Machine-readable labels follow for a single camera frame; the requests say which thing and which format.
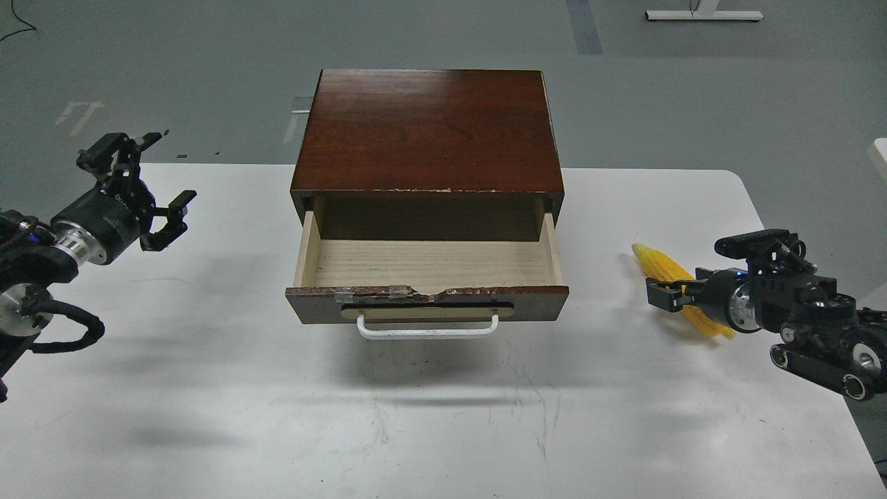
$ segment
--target gray floor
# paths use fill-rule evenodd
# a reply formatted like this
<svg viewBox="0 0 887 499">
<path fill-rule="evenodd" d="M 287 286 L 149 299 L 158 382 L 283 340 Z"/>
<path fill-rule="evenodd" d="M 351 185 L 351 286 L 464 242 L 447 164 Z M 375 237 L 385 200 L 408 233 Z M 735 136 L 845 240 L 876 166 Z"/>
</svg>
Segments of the gray floor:
<svg viewBox="0 0 887 499">
<path fill-rule="evenodd" d="M 0 205 L 54 214 L 91 184 L 76 151 L 108 131 L 169 130 L 148 162 L 293 163 L 289 111 L 323 67 L 538 68 L 564 167 L 734 171 L 766 226 L 799 232 L 842 292 L 871 294 L 887 281 L 887 185 L 866 155 L 887 136 L 887 2 L 723 0 L 765 18 L 644 20 L 686 5 L 19 0 L 39 31 L 0 44 Z M 20 29 L 0 12 L 0 34 Z M 705 209 L 693 191 L 675 193 L 676 224 Z M 887 396 L 852 412 L 887 458 Z"/>
</svg>

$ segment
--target silver metal joint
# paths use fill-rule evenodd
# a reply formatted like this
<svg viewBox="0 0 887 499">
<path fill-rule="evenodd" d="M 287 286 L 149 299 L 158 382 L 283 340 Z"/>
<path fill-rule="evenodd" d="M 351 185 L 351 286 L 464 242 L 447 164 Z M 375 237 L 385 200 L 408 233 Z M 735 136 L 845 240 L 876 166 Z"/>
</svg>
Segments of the silver metal joint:
<svg viewBox="0 0 887 499">
<path fill-rule="evenodd" d="M 881 374 L 881 359 L 878 358 L 878 354 L 872 350 L 872 347 L 864 343 L 857 343 L 853 346 L 852 357 L 854 364 L 872 376 Z"/>
<path fill-rule="evenodd" d="M 58 238 L 53 247 L 64 251 L 81 266 L 86 262 L 102 265 L 107 261 L 107 251 L 86 229 L 74 222 L 61 221 L 53 226 Z"/>
<path fill-rule="evenodd" d="M 795 330 L 795 328 L 792 328 L 791 326 L 784 326 L 782 328 L 782 331 L 780 331 L 780 337 L 782 338 L 782 341 L 790 344 L 795 341 L 795 338 L 797 337 L 796 333 L 797 331 Z"/>
<path fill-rule="evenodd" d="M 0 335 L 30 337 L 52 320 L 51 313 L 21 314 L 21 300 L 26 292 L 27 284 L 16 284 L 0 294 Z"/>
<path fill-rule="evenodd" d="M 730 321 L 737 328 L 749 333 L 761 329 L 755 319 L 755 304 L 751 301 L 750 288 L 747 282 L 736 288 L 727 304 Z"/>
</svg>

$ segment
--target dark wood top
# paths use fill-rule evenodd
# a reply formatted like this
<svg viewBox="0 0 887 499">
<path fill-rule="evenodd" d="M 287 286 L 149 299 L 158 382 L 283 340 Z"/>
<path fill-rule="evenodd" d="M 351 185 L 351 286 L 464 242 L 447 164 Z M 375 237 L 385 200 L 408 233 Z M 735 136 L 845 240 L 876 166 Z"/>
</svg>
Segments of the dark wood top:
<svg viewBox="0 0 887 499">
<path fill-rule="evenodd" d="M 559 207 L 563 181 L 542 74 L 324 70 L 292 190 L 520 193 Z"/>
</svg>

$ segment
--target toy corn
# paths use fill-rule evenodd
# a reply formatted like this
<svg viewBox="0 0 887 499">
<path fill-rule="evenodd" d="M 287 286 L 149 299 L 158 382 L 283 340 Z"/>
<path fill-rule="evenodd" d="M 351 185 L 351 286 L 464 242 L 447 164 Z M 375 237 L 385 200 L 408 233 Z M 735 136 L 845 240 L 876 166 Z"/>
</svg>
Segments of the toy corn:
<svg viewBox="0 0 887 499">
<path fill-rule="evenodd" d="M 646 274 L 647 277 L 651 277 L 657 281 L 694 279 L 689 272 L 684 270 L 683 267 L 675 263 L 674 260 L 658 249 L 652 249 L 636 242 L 632 245 L 632 251 L 634 251 L 634 256 L 638 258 L 640 268 L 643 269 L 644 274 Z M 707 337 L 723 335 L 727 338 L 733 338 L 736 335 L 732 329 L 709 319 L 708 316 L 705 315 L 705 312 L 694 306 L 684 307 L 680 312 Z"/>
</svg>

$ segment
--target white table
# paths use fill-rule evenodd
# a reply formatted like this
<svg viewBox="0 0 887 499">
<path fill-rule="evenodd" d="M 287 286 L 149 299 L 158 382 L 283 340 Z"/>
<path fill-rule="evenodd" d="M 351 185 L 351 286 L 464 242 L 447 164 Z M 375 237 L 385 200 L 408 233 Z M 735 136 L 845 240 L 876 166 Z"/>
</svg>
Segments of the white table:
<svg viewBox="0 0 887 499">
<path fill-rule="evenodd" d="M 434 342 L 300 324 L 291 174 L 144 166 L 160 203 L 198 191 L 191 229 L 52 290 L 107 334 L 5 378 L 4 499 L 887 496 L 844 400 L 771 364 L 776 335 L 711 341 L 646 302 L 633 242 L 723 268 L 712 243 L 761 228 L 732 173 L 565 170 L 561 318 Z"/>
</svg>

